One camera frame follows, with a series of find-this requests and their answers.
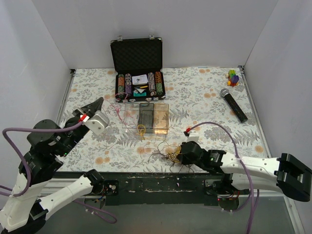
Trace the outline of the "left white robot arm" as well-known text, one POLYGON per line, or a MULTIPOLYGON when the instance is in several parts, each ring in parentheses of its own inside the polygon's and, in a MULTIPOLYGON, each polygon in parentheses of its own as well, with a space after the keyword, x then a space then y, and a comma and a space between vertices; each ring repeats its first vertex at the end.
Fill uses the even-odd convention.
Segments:
POLYGON ((2 134, 18 153, 21 164, 17 180, 5 206, 0 211, 4 234, 35 234, 59 209, 88 194, 98 195, 104 189, 104 179, 92 169, 70 185, 45 197, 42 189, 63 165, 59 157, 67 156, 84 136, 92 131, 101 134, 109 119, 101 111, 104 99, 73 111, 73 117, 63 128, 53 120, 39 121, 32 129, 6 128, 2 134))

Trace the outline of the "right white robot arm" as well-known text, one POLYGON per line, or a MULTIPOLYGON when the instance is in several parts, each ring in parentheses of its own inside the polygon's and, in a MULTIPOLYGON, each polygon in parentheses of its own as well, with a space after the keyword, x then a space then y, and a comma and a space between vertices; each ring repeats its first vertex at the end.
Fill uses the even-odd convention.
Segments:
POLYGON ((195 165, 211 174, 222 174, 221 182, 212 188, 218 194, 231 194, 245 189, 267 190, 301 202, 309 202, 312 171, 291 154, 281 157, 236 157, 223 150, 205 150, 196 142, 184 142, 177 156, 183 165, 195 165))

